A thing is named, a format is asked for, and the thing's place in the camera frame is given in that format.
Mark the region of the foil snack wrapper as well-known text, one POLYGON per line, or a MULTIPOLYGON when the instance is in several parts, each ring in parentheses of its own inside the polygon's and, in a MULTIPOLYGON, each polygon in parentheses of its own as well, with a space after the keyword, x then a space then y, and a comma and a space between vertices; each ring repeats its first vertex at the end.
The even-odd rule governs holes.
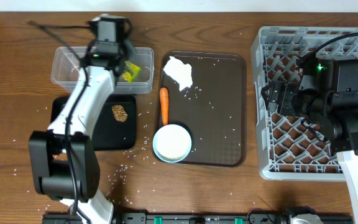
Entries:
POLYGON ((128 83, 132 83, 139 75, 141 68, 130 61, 125 61, 124 72, 121 77, 128 83))

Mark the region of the brown food scrap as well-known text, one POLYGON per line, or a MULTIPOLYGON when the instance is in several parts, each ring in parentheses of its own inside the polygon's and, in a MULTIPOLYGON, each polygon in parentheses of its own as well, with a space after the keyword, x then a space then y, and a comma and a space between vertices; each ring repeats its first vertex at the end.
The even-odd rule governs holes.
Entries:
POLYGON ((123 123, 128 119, 128 114, 122 105, 114 105, 111 109, 116 121, 123 123))

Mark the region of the orange carrot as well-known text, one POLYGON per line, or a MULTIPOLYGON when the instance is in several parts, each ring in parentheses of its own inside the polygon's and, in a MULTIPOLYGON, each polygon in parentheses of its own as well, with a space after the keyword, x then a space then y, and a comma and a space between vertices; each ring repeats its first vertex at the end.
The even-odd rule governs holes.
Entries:
POLYGON ((169 92, 165 87, 160 89, 160 109, 162 123, 166 126, 169 119, 169 92))

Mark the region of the white napkin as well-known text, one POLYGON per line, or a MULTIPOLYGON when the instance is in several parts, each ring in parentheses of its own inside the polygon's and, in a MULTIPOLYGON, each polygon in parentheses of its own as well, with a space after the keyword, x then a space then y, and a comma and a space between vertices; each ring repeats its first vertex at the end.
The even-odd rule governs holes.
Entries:
POLYGON ((179 85, 179 91, 190 88, 193 84, 192 66, 189 63, 183 63, 174 56, 169 56, 163 71, 179 85))

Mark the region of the light blue rice bowl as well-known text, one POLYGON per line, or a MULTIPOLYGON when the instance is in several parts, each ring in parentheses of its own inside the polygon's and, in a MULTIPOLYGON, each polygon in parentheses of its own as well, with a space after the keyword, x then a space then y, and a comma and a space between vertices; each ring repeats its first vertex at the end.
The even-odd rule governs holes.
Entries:
POLYGON ((161 161, 176 163, 182 161, 190 153, 192 139, 184 127, 168 124, 155 133, 152 146, 154 154, 161 161))

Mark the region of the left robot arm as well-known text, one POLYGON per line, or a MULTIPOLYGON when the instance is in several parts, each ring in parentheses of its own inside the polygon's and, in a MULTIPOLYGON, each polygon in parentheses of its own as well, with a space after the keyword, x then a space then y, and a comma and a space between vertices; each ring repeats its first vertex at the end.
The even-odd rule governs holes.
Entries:
POLYGON ((32 26, 61 42, 77 58, 78 81, 64 108, 45 131, 29 138, 35 191, 68 205, 68 214, 45 215, 45 223, 113 223, 114 205, 98 189, 100 166, 91 142, 107 98, 114 92, 125 62, 134 54, 128 18, 102 14, 88 22, 95 38, 78 54, 51 30, 32 26))

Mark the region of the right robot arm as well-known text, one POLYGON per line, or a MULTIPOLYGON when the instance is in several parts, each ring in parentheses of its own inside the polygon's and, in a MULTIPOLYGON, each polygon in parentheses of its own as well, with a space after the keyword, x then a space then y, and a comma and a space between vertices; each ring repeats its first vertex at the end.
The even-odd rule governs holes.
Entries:
POLYGON ((358 59, 313 54, 299 67, 299 83, 270 82, 262 88, 266 109, 320 126, 345 176, 358 223, 358 59))

